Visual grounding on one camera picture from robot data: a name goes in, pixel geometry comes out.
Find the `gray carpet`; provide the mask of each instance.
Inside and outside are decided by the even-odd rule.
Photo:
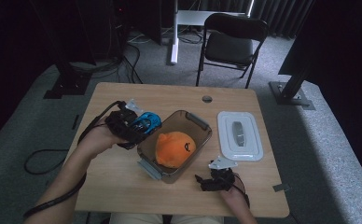
[[[197,39],[194,35],[183,37]],[[144,83],[194,86],[200,45],[180,42],[178,64],[169,65],[171,45],[166,40],[163,46],[145,39],[136,39],[133,44],[140,49],[136,72]],[[272,95],[270,81],[289,79],[277,72],[291,46],[292,40],[269,37],[250,84],[258,95],[283,183],[291,187],[285,194],[293,215],[258,218],[258,223],[297,223],[296,219],[299,223],[362,223],[362,168],[319,88],[308,82],[302,85],[315,110],[278,105]],[[125,56],[134,63],[137,51],[127,47]],[[201,86],[243,88],[246,79],[239,79],[239,75],[206,66]],[[55,66],[43,73],[0,132],[0,224],[22,222],[22,214],[58,173],[59,168],[46,175],[29,175],[23,164],[36,150],[70,147],[77,130],[75,120],[80,122],[95,85],[138,80],[122,63],[116,70],[94,74],[85,95],[44,100],[57,76]],[[29,168],[43,171],[65,155],[66,151],[46,153],[32,160]],[[76,212],[74,223],[86,223],[87,216],[87,212]],[[89,223],[100,223],[108,216],[91,213]],[[226,223],[238,222],[226,217]]]

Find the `table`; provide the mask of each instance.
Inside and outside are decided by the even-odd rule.
[[[249,16],[254,1],[249,1],[247,11],[245,13],[226,12],[230,15]],[[178,10],[178,0],[174,0],[174,36],[172,45],[171,63],[177,64],[178,61],[178,25],[196,25],[204,26],[204,22],[215,11],[191,11]]]
[[[205,103],[203,96],[213,101]],[[232,216],[218,192],[202,191],[194,175],[210,177],[208,164],[220,155],[216,116],[220,111],[241,111],[254,115],[264,157],[261,161],[239,161],[233,171],[240,174],[250,197],[251,211],[256,217],[286,217],[288,204],[281,184],[271,143],[252,90],[207,87],[184,87],[147,84],[99,83],[79,125],[70,153],[87,125],[116,100],[135,102],[145,111],[163,120],[183,109],[204,119],[213,135],[202,152],[173,184],[152,179],[137,162],[136,148],[126,150],[113,146],[94,159],[85,185],[79,192],[76,210],[97,212],[153,213],[173,215]]]

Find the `orange stuffed toy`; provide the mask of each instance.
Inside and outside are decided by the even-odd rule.
[[[161,133],[156,144],[156,160],[165,167],[178,168],[195,150],[195,142],[189,135],[181,132]]]

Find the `clear plastic container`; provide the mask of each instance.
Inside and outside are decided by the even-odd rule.
[[[186,133],[196,144],[196,150],[179,168],[168,168],[156,162],[155,145],[158,136],[160,133],[170,132]],[[204,120],[185,110],[177,110],[162,123],[160,129],[137,146],[138,155],[141,157],[138,163],[152,178],[172,184],[201,152],[212,133],[210,126]]]

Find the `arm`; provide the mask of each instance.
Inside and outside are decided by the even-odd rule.
[[[93,128],[70,155],[36,205],[58,198],[72,189],[87,172],[91,160],[118,143],[125,143],[125,141],[113,135],[106,125]],[[72,223],[76,202],[77,193],[62,203],[33,214],[24,223]]]
[[[235,178],[234,185],[239,187],[239,189],[243,188],[243,184],[239,178]],[[221,190],[219,194],[241,224],[257,224],[243,194],[239,190],[232,187],[229,191]]]

